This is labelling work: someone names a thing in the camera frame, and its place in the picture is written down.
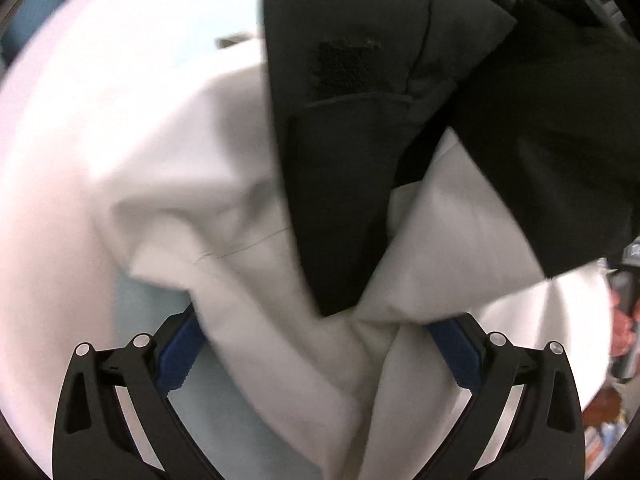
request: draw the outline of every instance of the white cloth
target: white cloth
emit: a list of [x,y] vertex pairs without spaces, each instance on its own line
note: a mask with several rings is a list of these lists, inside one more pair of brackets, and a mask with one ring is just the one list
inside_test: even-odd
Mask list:
[[[395,239],[361,304],[321,319],[271,145],[261,42],[185,63],[205,52],[181,22],[202,0],[85,2],[14,122],[0,123],[17,135],[0,196],[0,409],[39,464],[73,347],[116,338],[110,256],[190,291],[246,398],[327,480],[411,479],[462,410],[465,393],[418,326],[428,320],[468,310],[516,344],[561,341],[581,403],[596,393],[604,279],[590,265],[536,285],[517,225],[452,132],[419,189],[396,192]],[[10,76],[0,107],[18,86]]]
[[[399,200],[408,209],[392,215],[398,232],[359,306],[316,314],[272,146],[262,53],[254,40],[131,82],[87,124],[81,151],[107,245],[133,276],[191,293],[264,420],[327,479],[412,478],[468,398],[419,327],[464,311],[517,344],[562,342],[587,403],[607,367],[604,279],[593,264],[498,300],[543,275],[451,131],[413,203]],[[345,477],[371,412],[359,476]]]

